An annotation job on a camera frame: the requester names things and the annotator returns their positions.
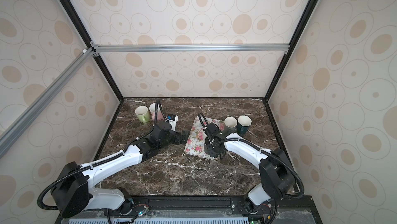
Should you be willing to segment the pink ceramic mug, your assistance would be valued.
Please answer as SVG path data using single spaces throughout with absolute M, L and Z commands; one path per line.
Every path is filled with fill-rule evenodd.
M 160 103 L 153 103 L 150 105 L 149 110 L 152 114 L 152 120 L 155 120 L 156 113 L 157 113 L 157 121 L 164 120 L 164 114 L 162 111 L 162 106 Z

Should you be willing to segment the grey ceramic mug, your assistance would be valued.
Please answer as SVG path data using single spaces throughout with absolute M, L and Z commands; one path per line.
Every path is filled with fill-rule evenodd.
M 224 120 L 225 129 L 228 131 L 235 133 L 237 132 L 238 121 L 234 117 L 227 117 Z

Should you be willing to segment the light green ceramic mug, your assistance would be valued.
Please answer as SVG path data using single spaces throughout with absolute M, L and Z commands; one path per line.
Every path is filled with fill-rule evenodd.
M 135 115 L 142 123 L 148 123 L 151 120 L 151 113 L 146 106 L 139 106 L 135 109 Z

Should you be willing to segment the dark green ceramic mug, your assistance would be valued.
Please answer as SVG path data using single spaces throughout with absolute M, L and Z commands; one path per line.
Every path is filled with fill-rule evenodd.
M 241 115 L 237 121 L 237 133 L 240 136 L 243 136 L 248 132 L 250 126 L 252 125 L 252 119 L 246 115 Z

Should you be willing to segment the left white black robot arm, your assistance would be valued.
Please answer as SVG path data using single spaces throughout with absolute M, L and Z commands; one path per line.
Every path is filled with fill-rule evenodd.
M 117 153 L 82 165 L 68 163 L 57 180 L 39 194 L 38 207 L 59 211 L 62 218 L 71 218 L 86 210 L 130 207 L 130 195 L 125 190 L 99 189 L 97 184 L 119 171 L 151 159 L 169 144 L 186 144 L 190 133 L 177 132 L 177 121 L 176 115 L 155 120 L 148 133 L 135 138 Z

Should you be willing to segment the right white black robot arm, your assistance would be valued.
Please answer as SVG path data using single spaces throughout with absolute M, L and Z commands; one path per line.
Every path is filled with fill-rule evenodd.
M 206 135 L 204 151 L 207 155 L 221 158 L 229 151 L 259 170 L 261 183 L 246 194 L 247 208 L 254 211 L 268 200 L 279 201 L 285 197 L 299 199 L 304 196 L 303 181 L 281 149 L 265 149 L 237 133 L 227 129 L 222 131 L 217 124 L 208 122 L 201 112 L 198 114 L 198 120 Z

